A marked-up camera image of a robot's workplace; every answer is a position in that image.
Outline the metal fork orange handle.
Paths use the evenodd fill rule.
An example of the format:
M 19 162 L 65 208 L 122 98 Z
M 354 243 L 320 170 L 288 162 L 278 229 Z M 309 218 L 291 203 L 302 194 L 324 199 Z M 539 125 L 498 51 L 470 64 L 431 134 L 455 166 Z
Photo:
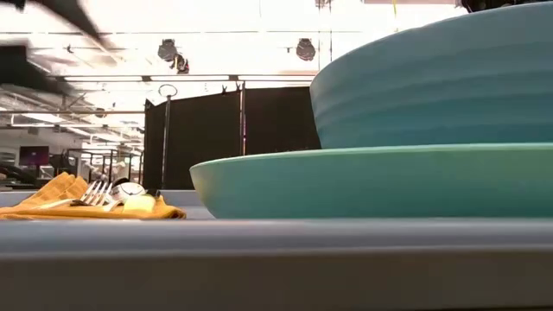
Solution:
M 64 199 L 56 202 L 40 205 L 37 209 L 49 209 L 58 206 L 96 206 L 105 203 L 112 188 L 112 183 L 107 181 L 95 181 L 79 199 Z

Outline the metal knife cream handle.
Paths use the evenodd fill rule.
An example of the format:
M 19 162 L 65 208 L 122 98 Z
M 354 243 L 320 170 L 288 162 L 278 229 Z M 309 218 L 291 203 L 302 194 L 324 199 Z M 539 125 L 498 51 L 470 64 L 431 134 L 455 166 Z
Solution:
M 146 212 L 150 213 L 156 205 L 156 197 L 147 193 L 130 194 L 119 192 L 111 196 L 112 201 L 103 206 L 105 212 Z

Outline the purple lit background monitor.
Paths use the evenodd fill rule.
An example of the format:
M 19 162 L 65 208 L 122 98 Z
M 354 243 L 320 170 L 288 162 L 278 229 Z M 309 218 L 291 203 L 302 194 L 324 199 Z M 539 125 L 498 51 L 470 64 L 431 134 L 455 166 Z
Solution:
M 48 164 L 48 146 L 21 146 L 19 148 L 20 166 L 44 166 Z

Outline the yellow cloth napkin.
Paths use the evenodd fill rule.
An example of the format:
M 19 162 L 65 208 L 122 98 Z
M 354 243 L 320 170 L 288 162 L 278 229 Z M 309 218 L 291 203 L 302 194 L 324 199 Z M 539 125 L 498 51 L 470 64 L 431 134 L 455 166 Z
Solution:
M 102 205 L 96 206 L 58 206 L 49 209 L 37 209 L 38 206 L 64 199 L 79 199 L 89 185 L 82 177 L 63 173 L 49 181 L 35 194 L 15 206 L 0 206 L 2 220 L 60 220 L 60 219 L 185 219 L 186 213 L 181 209 L 166 204 L 163 197 L 155 192 L 148 192 L 156 197 L 156 205 L 150 213 L 146 212 L 105 212 Z

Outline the black partition screen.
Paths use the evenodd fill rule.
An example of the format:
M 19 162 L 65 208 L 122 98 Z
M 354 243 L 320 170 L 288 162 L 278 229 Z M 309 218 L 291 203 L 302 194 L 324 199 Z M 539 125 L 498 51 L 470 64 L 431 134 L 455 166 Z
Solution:
M 318 149 L 309 89 L 285 87 L 173 99 L 145 108 L 143 185 L 192 190 L 189 169 L 219 158 Z M 164 135 L 168 134 L 168 147 Z

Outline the blue ribbed plastic bowl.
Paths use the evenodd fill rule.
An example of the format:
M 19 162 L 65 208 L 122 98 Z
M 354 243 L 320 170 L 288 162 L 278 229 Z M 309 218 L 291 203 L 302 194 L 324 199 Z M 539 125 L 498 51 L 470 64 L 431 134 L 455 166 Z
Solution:
M 553 2 L 367 43 L 322 69 L 310 96 L 325 149 L 553 142 Z

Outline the background black workstation frame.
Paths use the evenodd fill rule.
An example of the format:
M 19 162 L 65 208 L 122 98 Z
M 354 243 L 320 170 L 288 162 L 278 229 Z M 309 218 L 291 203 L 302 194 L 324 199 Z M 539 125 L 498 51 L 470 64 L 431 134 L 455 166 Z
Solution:
M 143 181 L 143 152 L 115 147 L 67 149 L 64 155 L 75 166 L 75 174 L 92 182 L 115 181 L 121 178 L 133 182 Z

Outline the black hanging ceiling fixture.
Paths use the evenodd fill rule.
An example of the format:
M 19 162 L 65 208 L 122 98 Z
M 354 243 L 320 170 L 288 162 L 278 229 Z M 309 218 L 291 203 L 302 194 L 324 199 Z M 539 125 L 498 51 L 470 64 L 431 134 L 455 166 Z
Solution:
M 173 62 L 170 66 L 171 69 L 176 70 L 177 74 L 188 74 L 189 73 L 189 63 L 182 54 L 175 54 Z

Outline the metal spoon orange handle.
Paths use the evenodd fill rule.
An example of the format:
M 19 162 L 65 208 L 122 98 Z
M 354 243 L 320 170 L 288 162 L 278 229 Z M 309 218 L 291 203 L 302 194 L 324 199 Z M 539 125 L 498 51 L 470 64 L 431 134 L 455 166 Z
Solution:
M 131 196 L 146 194 L 142 185 L 135 182 L 124 182 L 116 185 L 110 192 L 113 200 L 127 201 Z

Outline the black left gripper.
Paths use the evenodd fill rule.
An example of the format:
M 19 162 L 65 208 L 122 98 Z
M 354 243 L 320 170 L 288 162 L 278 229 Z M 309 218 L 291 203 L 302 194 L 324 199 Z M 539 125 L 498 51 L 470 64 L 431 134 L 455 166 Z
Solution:
M 48 77 L 29 63 L 25 44 L 0 44 L 0 86 L 4 85 L 55 94 L 73 89 L 67 82 Z

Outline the teal plastic plate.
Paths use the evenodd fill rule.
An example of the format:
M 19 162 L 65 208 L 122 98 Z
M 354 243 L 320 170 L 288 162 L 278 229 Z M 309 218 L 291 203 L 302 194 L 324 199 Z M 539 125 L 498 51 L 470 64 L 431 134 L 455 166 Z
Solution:
M 248 155 L 190 175 L 219 219 L 553 218 L 553 143 Z

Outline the blue plastic tray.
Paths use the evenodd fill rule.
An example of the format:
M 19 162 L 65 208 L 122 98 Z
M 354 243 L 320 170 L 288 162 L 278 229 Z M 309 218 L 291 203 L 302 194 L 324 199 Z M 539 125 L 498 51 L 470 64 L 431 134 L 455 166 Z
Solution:
M 553 311 L 553 220 L 0 220 L 0 311 Z

